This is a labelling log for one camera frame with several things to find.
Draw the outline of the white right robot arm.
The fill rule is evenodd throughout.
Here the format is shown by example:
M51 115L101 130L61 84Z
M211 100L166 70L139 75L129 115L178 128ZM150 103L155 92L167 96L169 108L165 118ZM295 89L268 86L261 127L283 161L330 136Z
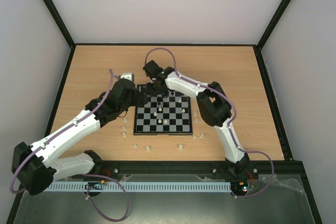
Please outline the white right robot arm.
M146 87L151 95L163 94L174 90L197 101L202 120L213 127L225 150L227 170L236 178L247 172L248 154L243 152L237 134L232 124L233 105L218 82L210 84L193 80L179 73L172 67L165 69L151 60L143 70L152 82Z

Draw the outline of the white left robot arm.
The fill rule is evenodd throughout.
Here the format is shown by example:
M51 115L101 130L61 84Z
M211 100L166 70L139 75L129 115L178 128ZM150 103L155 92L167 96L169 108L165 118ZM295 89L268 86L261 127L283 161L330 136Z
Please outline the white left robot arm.
M43 192L53 181L75 174L90 172L95 163L83 153L70 159L59 156L79 140L114 121L132 106L149 101L146 88L138 89L131 80L111 82L106 92L92 99L70 122L43 139L15 146L12 173L30 195Z

